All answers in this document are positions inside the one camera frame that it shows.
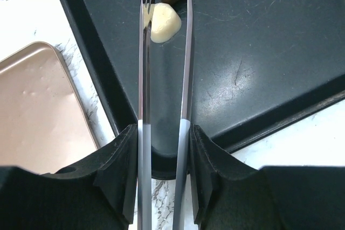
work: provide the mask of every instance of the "metal utensil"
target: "metal utensil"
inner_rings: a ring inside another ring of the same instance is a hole
[[[141,0],[138,117],[138,229],[151,230],[150,36],[155,0]]]
[[[187,33],[185,42],[180,131],[178,133],[174,219],[172,222],[173,230],[182,230],[184,227],[184,194],[185,183],[187,179],[187,159],[189,146],[189,129],[191,120],[193,71],[193,0],[187,0]]]

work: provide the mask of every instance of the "scratch on tray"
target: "scratch on tray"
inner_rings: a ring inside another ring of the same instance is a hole
[[[199,13],[199,14],[201,14],[201,15],[211,17],[212,19],[217,20],[217,21],[220,21],[220,22],[228,22],[228,21],[234,20],[235,18],[237,18],[237,17],[240,15],[240,14],[238,14],[238,15],[235,15],[235,16],[230,16],[229,19],[219,19],[219,18],[217,18],[217,17],[208,15],[207,13],[203,13],[203,12],[195,12],[195,13]]]
[[[273,0],[272,3],[268,6],[267,11],[270,10],[271,6],[276,2],[277,0]]]
[[[163,48],[165,44],[167,44],[167,41],[163,43],[162,45],[160,45],[160,47]]]
[[[125,7],[125,5],[123,4],[123,2],[117,1],[117,3],[118,3],[118,4],[122,7],[122,9],[124,9],[127,13],[130,13],[131,15],[136,15],[136,13],[129,11],[129,10]]]
[[[241,59],[241,63],[239,64],[238,69],[237,69],[237,73],[236,73],[236,77],[235,77],[235,81],[234,81],[235,86],[237,86],[237,78],[238,78],[238,74],[239,74],[239,70],[241,68],[242,62],[243,62],[243,59]]]
[[[252,25],[254,25],[263,15],[259,16],[257,19],[255,19],[254,23]]]
[[[184,51],[184,49],[179,48],[179,47],[176,47],[176,46],[173,46],[173,48],[176,48],[176,49],[178,49],[178,50]]]
[[[210,92],[209,92],[208,90],[206,90],[206,92],[207,92],[207,95],[213,100],[213,97],[212,97],[212,95],[210,94]]]
[[[296,46],[296,45],[295,45],[295,44],[292,44],[292,45],[290,46],[290,48],[288,48],[288,49],[286,49],[286,50],[283,50],[283,51],[280,52],[276,57],[277,57],[277,58],[281,57],[285,52],[290,51],[294,46]]]
[[[258,5],[260,5],[260,4],[264,3],[264,2],[265,2],[265,1],[261,1],[260,3],[256,4],[255,6],[249,7],[249,8],[250,8],[250,9],[251,9],[251,8],[256,8]]]

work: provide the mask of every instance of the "gold baking tray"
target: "gold baking tray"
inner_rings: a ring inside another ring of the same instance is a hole
[[[55,173],[98,145],[60,53],[36,42],[0,62],[0,165]]]

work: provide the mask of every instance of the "white marble surface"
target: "white marble surface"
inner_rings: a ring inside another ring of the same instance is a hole
[[[0,60],[33,41],[45,41],[62,52],[81,96],[97,140],[105,145],[114,134],[59,0],[0,0]],[[273,134],[236,154],[239,160],[263,165],[345,165],[345,102],[342,101]],[[152,181],[153,229],[171,229],[175,181]],[[185,229],[192,222],[187,185]],[[130,229],[136,229],[135,222]]]

